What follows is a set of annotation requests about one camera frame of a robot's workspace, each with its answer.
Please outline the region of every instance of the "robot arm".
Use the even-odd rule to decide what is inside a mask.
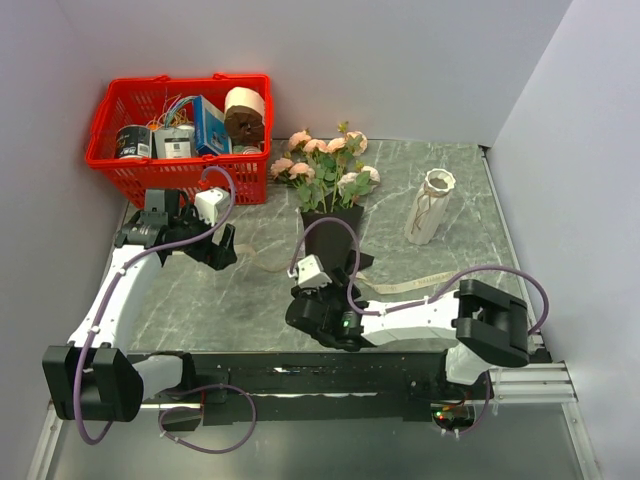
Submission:
[[[172,250],[203,262],[215,270],[235,263],[235,228],[227,224],[222,240],[213,234],[198,242],[142,257],[121,277],[111,294],[103,321],[92,327],[111,280],[122,266],[146,249],[191,239],[208,231],[217,220],[218,206],[229,194],[211,189],[196,195],[195,204],[178,190],[147,190],[145,208],[134,214],[117,233],[111,265],[93,305],[65,346],[51,346],[43,358],[45,377],[58,416],[73,419],[72,393],[79,352],[90,331],[90,346],[82,379],[82,412],[87,420],[130,421],[144,399],[167,388],[189,388],[195,369],[189,354],[158,354],[132,365],[126,358],[133,322],[145,294]],[[185,205],[180,208],[180,198]]]
[[[395,340],[447,339],[457,343],[446,351],[448,382],[471,385],[492,365],[523,367],[527,351],[527,306],[524,301],[477,280],[463,280],[455,292],[413,308],[392,307],[413,302],[364,302],[355,312],[347,302],[348,278],[341,271],[324,272],[310,255],[290,274],[296,281],[286,322],[320,344],[355,352]],[[353,297],[360,292],[353,288]]]

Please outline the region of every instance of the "gray marble surface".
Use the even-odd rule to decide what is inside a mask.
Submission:
[[[272,160],[285,142],[276,141]],[[472,265],[513,265],[505,230],[487,178],[482,152],[473,145],[370,141],[361,157],[375,166],[382,183],[360,201],[365,217],[360,226],[362,251],[375,256],[365,274],[374,283],[399,283]],[[446,168],[456,177],[447,213],[435,237],[416,246],[403,227],[425,173]],[[230,221],[236,243],[250,244],[263,265],[290,260],[302,223],[295,209],[297,194],[269,184],[263,205],[238,206]],[[501,273],[476,278],[522,296],[515,277]],[[248,255],[215,272],[184,255],[169,258],[148,292],[133,329],[131,350],[320,351],[323,347],[286,325],[292,283],[284,271],[269,273]],[[420,298],[436,287],[381,296],[362,287],[363,297],[398,301]],[[395,342],[386,350],[438,350],[420,341]]]

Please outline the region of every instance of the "tin can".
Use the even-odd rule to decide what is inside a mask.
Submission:
[[[127,125],[118,130],[115,158],[151,158],[151,129]]]

